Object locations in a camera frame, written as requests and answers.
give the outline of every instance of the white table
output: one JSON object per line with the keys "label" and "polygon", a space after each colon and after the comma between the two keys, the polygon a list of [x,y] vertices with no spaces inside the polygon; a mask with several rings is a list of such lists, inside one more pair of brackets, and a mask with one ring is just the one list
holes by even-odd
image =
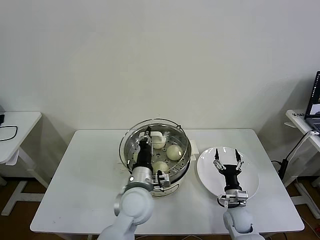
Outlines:
{"label": "white table", "polygon": [[[285,123],[291,127],[297,127],[302,134],[312,130],[312,128],[305,121],[305,110],[296,109],[296,110],[288,110],[286,111],[286,116],[290,119],[293,125]],[[308,151],[304,151],[304,154],[296,157],[292,160],[292,163],[288,165],[287,172],[283,178],[283,183],[285,186],[289,185],[292,181],[294,181],[297,176],[300,176],[306,169],[312,169],[314,172],[318,171],[320,168],[319,164],[319,156],[316,155],[320,152],[320,137],[319,136],[311,136],[308,138],[308,141],[315,147],[314,149],[308,149]],[[311,210],[313,216],[316,219],[320,219],[320,209],[317,207],[315,202],[312,200],[306,188],[302,183],[294,184],[297,190],[300,193],[300,196],[292,197],[292,201],[295,205],[307,204],[309,209]],[[319,187],[320,185],[320,177],[318,177],[313,183],[313,187]]]}
{"label": "white table", "polygon": [[[17,126],[16,136],[8,141],[0,142],[0,164],[8,163],[14,155],[18,155],[24,162],[26,170],[35,177],[46,188],[49,185],[50,178],[40,169],[37,164],[26,154],[26,152],[20,147],[21,143],[28,136],[30,131],[34,128],[36,123],[41,118],[40,112],[5,112],[4,123],[2,126]],[[0,128],[0,139],[8,138],[7,135],[12,136],[14,131],[8,132],[9,128]],[[43,194],[39,193],[21,193],[26,186],[26,181],[21,181],[8,203],[4,207],[1,215],[8,216],[15,206],[17,201],[36,201],[40,202]]]}
{"label": "white table", "polygon": [[[114,222],[114,201],[129,173],[118,147],[125,130],[77,131],[44,195],[30,229],[34,232],[99,234]],[[261,233],[304,229],[284,185],[257,135],[251,129],[186,130],[199,152],[213,146],[237,148],[252,159],[260,176],[256,195],[247,208]],[[155,198],[152,217],[139,225],[137,235],[228,234],[225,209],[201,184],[193,161],[180,189]]]}

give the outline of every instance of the stainless steel steamer basket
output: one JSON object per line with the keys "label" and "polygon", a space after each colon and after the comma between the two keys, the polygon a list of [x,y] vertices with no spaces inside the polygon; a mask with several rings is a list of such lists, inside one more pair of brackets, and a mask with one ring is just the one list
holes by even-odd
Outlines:
{"label": "stainless steel steamer basket", "polygon": [[[140,151],[138,145],[139,134],[144,133],[147,127],[151,127],[152,132],[161,132],[166,138],[166,142],[163,148],[153,149],[153,156],[151,163],[163,161],[169,166],[168,173],[171,183],[179,180],[189,168],[191,157],[191,144],[190,141],[182,129],[181,125],[174,121],[155,118],[142,121],[133,126],[123,136],[120,146],[119,155],[124,166],[127,167],[129,172],[132,172],[133,164],[136,163],[135,156]],[[172,161],[167,157],[167,148],[171,145],[178,145],[182,149],[182,157],[179,161]]]}

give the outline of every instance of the laptop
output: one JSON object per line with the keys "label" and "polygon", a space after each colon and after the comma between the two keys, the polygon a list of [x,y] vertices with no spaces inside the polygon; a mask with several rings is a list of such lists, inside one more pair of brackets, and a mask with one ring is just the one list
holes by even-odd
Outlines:
{"label": "laptop", "polygon": [[320,133],[320,71],[316,73],[304,119],[312,129]]}

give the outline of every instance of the white plate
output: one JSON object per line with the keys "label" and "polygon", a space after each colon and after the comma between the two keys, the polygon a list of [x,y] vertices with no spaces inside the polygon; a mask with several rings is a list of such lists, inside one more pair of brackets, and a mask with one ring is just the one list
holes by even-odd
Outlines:
{"label": "white plate", "polygon": [[[236,165],[235,149],[226,146],[216,146],[205,150],[198,158],[196,169],[203,185],[215,196],[225,194],[225,177],[218,172],[213,164],[216,154],[219,152],[219,160],[222,164]],[[248,192],[249,199],[252,198],[259,188],[259,174],[254,164],[243,153],[241,160],[244,164],[241,167],[242,172],[238,175],[238,181],[242,190]]]}

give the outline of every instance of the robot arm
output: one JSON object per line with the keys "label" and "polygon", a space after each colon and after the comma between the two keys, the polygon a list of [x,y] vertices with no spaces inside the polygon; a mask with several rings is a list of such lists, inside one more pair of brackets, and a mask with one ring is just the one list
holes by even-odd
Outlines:
{"label": "robot arm", "polygon": [[98,240],[134,240],[137,225],[145,223],[153,213],[154,201],[150,191],[154,188],[162,189],[162,186],[170,184],[169,175],[161,171],[155,179],[152,177],[153,146],[150,127],[139,139],[138,144],[140,151],[132,167],[132,174],[114,204],[117,218],[113,225],[102,231]]}
{"label": "robot arm", "polygon": [[219,173],[225,178],[225,195],[217,198],[220,206],[227,208],[223,214],[225,228],[229,231],[232,240],[263,240],[259,232],[254,228],[253,217],[246,210],[248,193],[243,191],[239,182],[238,175],[242,172],[241,156],[235,150],[237,165],[223,165],[219,160],[218,149],[215,151],[213,164]]}

